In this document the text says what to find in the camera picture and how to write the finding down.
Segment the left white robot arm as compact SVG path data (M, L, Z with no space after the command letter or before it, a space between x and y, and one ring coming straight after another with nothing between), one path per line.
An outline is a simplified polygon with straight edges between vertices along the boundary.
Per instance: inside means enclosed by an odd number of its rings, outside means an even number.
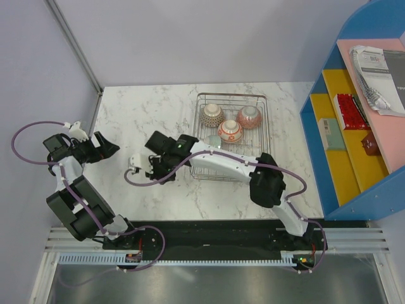
M100 132L92 139L79 141L66 134L56 134L43 141L48 150L49 171L57 178L54 194L46 203L71 235L78 241L91 239L98 232L106 233L125 249L139 242L137 231L129 228L128 220L116 216L105 199L83 175L83 165L113 156L120 147L109 142Z

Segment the leaf pattern bowl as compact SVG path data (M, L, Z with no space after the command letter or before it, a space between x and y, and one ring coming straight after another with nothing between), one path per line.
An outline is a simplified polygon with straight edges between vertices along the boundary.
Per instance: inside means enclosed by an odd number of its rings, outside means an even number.
M244 129L255 129L262 121L261 112L255 106L244 106L238 111L237 122Z

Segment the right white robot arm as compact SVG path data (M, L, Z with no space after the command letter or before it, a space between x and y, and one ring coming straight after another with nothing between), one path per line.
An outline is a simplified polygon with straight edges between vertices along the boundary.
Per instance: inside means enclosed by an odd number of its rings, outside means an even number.
M283 173L286 169L277 166L273 157L262 153L255 158L238 155L207 144L195 137L182 134L177 140L156 131L145 147L152 156L141 155L138 166L146 177L159 184L175 179L175 172L183 165L190 168L206 168L233 177L249 185L253 203L271 208L286 231L291 245L305 249L313 241L307 220L289 202L285 193Z

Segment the brown square pattern bowl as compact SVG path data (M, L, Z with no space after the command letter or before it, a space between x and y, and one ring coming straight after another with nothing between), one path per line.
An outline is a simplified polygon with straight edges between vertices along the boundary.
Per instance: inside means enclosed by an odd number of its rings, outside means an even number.
M219 105L210 103L201 110L200 120L206 127L218 127L225 121L225 114Z

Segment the pale green ribbed bowl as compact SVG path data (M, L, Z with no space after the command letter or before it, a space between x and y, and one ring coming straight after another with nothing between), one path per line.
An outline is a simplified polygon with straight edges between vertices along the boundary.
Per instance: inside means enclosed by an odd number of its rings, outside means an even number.
M220 149L221 148L221 137L218 135L209 135L205 139L203 139L204 143L212 146L214 148Z

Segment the metal wire dish rack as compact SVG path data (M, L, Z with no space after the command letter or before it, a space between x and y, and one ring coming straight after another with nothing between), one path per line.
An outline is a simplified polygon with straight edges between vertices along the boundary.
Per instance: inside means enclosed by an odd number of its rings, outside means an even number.
M240 157L270 154L267 98L257 94L199 93L193 136Z

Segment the orange floral bowl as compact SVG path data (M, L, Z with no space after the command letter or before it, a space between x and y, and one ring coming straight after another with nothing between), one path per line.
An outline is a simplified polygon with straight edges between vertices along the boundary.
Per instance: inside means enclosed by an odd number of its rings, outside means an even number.
M242 139L243 128L235 120L226 120L218 126L218 136L226 143L236 143Z

